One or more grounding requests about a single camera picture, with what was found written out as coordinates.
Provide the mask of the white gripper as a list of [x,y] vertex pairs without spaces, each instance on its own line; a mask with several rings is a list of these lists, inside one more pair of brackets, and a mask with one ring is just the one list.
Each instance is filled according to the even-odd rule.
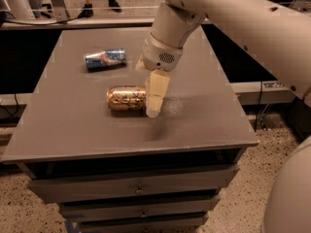
[[182,53],[182,49],[168,47],[152,34],[149,34],[145,40],[142,56],[139,57],[135,70],[152,71],[146,79],[146,114],[148,117],[157,117],[160,113],[170,82],[167,72],[177,66]]

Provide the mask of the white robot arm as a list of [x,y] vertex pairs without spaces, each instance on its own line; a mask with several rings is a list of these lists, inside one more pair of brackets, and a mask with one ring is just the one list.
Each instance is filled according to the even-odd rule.
[[[267,0],[164,0],[143,46],[139,64],[147,78],[147,115],[157,117],[167,73],[183,46],[209,19],[270,74],[311,106],[311,17]],[[311,233],[311,142],[285,162],[270,192],[262,233]]]

